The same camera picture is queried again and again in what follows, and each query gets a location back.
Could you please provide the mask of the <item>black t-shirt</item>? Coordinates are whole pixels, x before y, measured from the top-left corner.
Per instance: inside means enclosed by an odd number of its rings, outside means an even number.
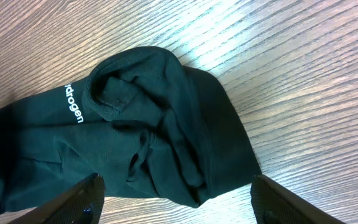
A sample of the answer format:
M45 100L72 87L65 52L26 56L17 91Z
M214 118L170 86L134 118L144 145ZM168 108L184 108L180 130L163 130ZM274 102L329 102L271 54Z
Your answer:
M219 81L138 47L0 109L0 214L38 207L93 173L108 197L197 208L261 170Z

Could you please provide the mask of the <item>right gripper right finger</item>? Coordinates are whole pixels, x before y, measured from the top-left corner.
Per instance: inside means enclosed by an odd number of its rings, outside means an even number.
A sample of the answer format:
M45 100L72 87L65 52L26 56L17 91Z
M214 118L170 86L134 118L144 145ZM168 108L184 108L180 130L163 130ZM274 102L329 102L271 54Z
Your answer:
M254 178L250 194L258 224L344 224L266 175Z

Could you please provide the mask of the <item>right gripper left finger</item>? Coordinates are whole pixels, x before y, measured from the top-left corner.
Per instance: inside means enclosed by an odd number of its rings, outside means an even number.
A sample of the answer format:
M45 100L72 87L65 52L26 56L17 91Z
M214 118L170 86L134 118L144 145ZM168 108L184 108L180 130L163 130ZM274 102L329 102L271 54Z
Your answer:
M93 173L53 200L9 224L98 224L104 194L103 177Z

